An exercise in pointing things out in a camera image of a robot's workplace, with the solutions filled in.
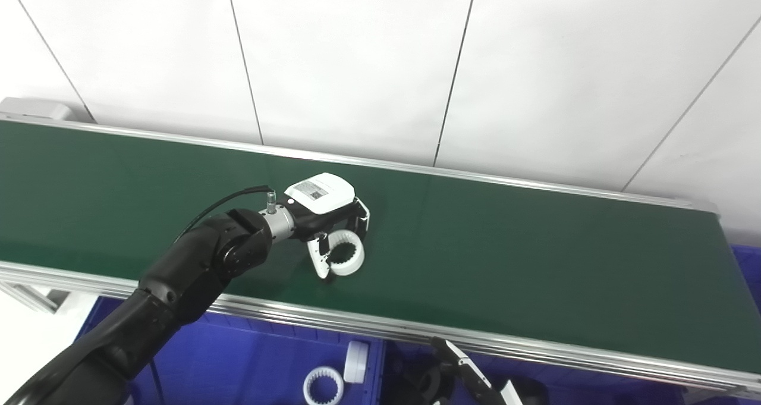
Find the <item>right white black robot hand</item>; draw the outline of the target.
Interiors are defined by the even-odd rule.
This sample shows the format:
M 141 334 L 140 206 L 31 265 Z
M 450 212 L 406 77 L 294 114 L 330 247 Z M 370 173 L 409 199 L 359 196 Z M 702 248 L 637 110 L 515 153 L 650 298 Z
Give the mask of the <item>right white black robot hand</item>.
M 502 389 L 495 389 L 470 356 L 450 340 L 432 337 L 430 338 L 430 345 L 435 349 L 438 359 L 454 371 L 454 375 L 460 378 L 467 391 L 480 404 L 523 403 L 511 381 L 507 381 Z

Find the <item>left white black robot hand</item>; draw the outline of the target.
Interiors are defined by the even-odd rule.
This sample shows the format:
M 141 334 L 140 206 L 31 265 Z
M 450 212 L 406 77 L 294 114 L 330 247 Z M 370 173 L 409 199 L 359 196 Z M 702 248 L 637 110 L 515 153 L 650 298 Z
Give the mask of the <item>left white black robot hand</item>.
M 291 239 L 307 245 L 316 275 L 326 282 L 364 264 L 370 210 L 342 177 L 323 172 L 285 189 L 278 204 L 289 214 Z

